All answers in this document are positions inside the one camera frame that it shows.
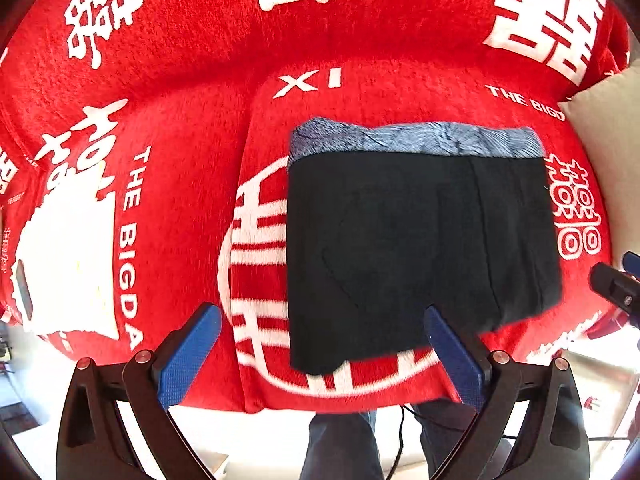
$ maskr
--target metal screw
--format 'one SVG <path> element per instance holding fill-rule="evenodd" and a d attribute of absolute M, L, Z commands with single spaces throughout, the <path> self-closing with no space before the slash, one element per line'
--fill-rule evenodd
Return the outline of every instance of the metal screw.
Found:
<path fill-rule="evenodd" d="M 76 363 L 76 368 L 78 368 L 78 370 L 86 370 L 89 365 L 91 365 L 91 359 L 83 357 Z"/>
<path fill-rule="evenodd" d="M 569 361 L 567 361 L 566 359 L 563 359 L 563 358 L 556 359 L 556 368 L 558 370 L 562 370 L 563 372 L 565 370 L 568 370 L 569 369 Z"/>
<path fill-rule="evenodd" d="M 505 365 L 511 360 L 511 358 L 509 357 L 509 354 L 507 354 L 507 352 L 503 350 L 495 351 L 493 358 L 494 358 L 494 361 L 497 362 L 499 365 Z"/>
<path fill-rule="evenodd" d="M 151 352 L 149 350 L 141 350 L 136 354 L 136 362 L 138 364 L 145 364 L 151 361 Z"/>

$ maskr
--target red blanket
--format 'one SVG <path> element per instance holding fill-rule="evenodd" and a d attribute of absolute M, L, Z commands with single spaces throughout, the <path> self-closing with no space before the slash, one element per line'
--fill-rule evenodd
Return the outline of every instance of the red blanket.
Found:
<path fill-rule="evenodd" d="M 610 260 L 606 212 L 556 103 L 627 51 L 608 0 L 38 0 L 0 66 L 5 319 L 103 364 L 155 348 L 207 300 L 225 323 L 189 405 L 455 398 L 428 349 L 324 378 L 289 367 L 290 131 L 314 116 L 535 129 L 564 298 L 484 336 L 531 360 L 607 309 L 586 283 Z"/>

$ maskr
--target jeans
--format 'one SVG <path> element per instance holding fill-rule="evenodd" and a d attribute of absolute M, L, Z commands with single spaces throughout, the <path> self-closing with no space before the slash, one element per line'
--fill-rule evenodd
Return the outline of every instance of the jeans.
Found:
<path fill-rule="evenodd" d="M 474 409 L 449 399 L 414 405 L 421 417 L 420 443 L 430 475 L 444 462 L 474 417 Z M 309 424 L 309 445 L 300 480 L 384 480 L 374 436 L 376 412 L 318 414 Z M 511 445 L 504 439 L 482 480 L 496 478 Z"/>

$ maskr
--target black garment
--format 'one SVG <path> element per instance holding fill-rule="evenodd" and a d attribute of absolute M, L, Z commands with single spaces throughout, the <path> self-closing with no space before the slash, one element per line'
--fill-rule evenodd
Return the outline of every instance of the black garment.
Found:
<path fill-rule="evenodd" d="M 541 158 L 321 153 L 289 170 L 291 365 L 428 345 L 437 304 L 480 333 L 561 297 Z"/>

